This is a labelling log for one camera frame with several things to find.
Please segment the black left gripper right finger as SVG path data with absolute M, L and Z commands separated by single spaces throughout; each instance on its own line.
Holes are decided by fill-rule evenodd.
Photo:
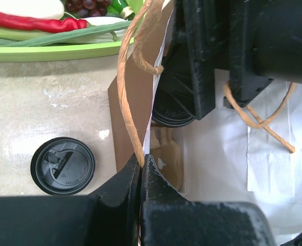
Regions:
M 141 187 L 142 245 L 275 245 L 262 211 L 248 202 L 192 202 L 145 157 Z

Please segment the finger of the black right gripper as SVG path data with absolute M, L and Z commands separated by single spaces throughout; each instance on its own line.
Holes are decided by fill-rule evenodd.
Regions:
M 212 1 L 175 1 L 163 60 L 163 119 L 201 120 L 215 108 Z

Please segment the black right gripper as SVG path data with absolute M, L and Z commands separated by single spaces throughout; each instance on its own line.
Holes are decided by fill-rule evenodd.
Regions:
M 229 38 L 229 87 L 240 107 L 272 79 L 302 84 L 302 1 L 230 1 Z

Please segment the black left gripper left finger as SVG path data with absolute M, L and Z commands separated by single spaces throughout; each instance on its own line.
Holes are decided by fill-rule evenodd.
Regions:
M 88 195 L 0 197 L 0 245 L 137 245 L 135 155 Z

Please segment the brown pulp cup carrier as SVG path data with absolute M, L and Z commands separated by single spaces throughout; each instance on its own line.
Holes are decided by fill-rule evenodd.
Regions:
M 150 153 L 162 176 L 179 191 L 184 181 L 183 154 L 173 139 L 172 128 L 151 128 Z

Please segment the brown paper bag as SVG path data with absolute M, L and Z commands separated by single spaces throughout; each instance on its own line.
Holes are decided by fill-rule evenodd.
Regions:
M 230 1 L 212 2 L 215 108 L 182 127 L 167 127 L 153 118 L 172 41 L 175 1 L 145 1 L 124 30 L 108 96 L 116 169 L 132 155 L 140 166 L 138 238 L 142 172 L 146 155 L 152 155 L 150 131 L 156 127 L 172 128 L 182 149 L 182 197 L 254 204 L 267 219 L 275 245 L 302 245 L 302 84 L 272 79 L 240 107 L 229 87 Z

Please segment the black plastic coffee lid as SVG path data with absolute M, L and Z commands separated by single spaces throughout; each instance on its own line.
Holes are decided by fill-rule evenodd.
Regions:
M 186 45 L 168 52 L 155 93 L 153 118 L 167 127 L 182 127 L 194 120 L 195 92 L 190 55 Z

